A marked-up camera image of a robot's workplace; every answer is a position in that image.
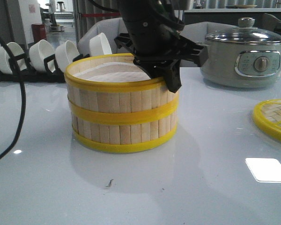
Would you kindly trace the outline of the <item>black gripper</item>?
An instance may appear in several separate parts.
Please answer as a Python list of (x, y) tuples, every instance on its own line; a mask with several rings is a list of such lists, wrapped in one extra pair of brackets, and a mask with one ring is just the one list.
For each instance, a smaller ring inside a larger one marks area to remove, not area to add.
[(192, 61), (198, 66), (204, 63), (204, 47), (170, 33), (120, 33), (114, 41), (118, 48), (125, 48), (134, 56), (134, 64), (142, 68), (150, 78), (162, 77), (170, 92), (182, 86), (180, 61)]

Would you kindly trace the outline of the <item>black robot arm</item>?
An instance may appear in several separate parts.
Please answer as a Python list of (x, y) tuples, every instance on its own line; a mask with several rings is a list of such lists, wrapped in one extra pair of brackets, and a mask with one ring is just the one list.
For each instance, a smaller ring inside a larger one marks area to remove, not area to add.
[(150, 78), (163, 77), (170, 92), (181, 87), (182, 60), (201, 67), (208, 59), (207, 47), (180, 35), (185, 24), (170, 0), (119, 0), (118, 10), (127, 33), (114, 39), (117, 47), (128, 50)]

